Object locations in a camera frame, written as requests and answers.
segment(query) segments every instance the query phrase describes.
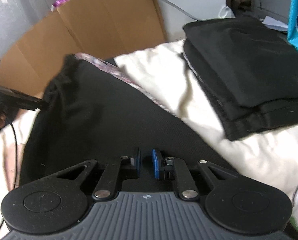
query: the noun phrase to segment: bed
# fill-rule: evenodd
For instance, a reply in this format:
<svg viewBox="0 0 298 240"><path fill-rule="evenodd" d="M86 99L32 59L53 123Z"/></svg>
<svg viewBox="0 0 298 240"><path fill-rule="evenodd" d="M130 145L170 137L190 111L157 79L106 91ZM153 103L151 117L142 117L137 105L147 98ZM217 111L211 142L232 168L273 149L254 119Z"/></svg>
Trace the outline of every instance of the bed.
<svg viewBox="0 0 298 240"><path fill-rule="evenodd" d="M227 140L206 95L179 56L183 42L120 55L115 62L131 80L196 131L239 173L279 188L292 200L298 185L298 125L253 134L237 141ZM19 146L19 167L37 113L38 110L26 111L13 122ZM14 143L8 125L0 132L0 204L12 187ZM0 237L7 232L4 225Z"/></svg>

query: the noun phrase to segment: black plastic device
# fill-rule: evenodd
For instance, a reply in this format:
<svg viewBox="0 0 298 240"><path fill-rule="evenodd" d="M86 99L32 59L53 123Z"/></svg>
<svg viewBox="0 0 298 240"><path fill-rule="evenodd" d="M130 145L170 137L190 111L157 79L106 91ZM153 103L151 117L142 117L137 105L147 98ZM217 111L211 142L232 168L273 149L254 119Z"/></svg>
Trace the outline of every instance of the black plastic device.
<svg viewBox="0 0 298 240"><path fill-rule="evenodd" d="M47 106L47 102L42 99L0 86L0 116L8 116L10 109L36 110Z"/></svg>
<svg viewBox="0 0 298 240"><path fill-rule="evenodd" d="M141 180L139 149L106 165L88 160L11 191L4 239L290 239L292 205L280 190L205 160L152 157L152 179L173 191L121 191L123 180Z"/></svg>

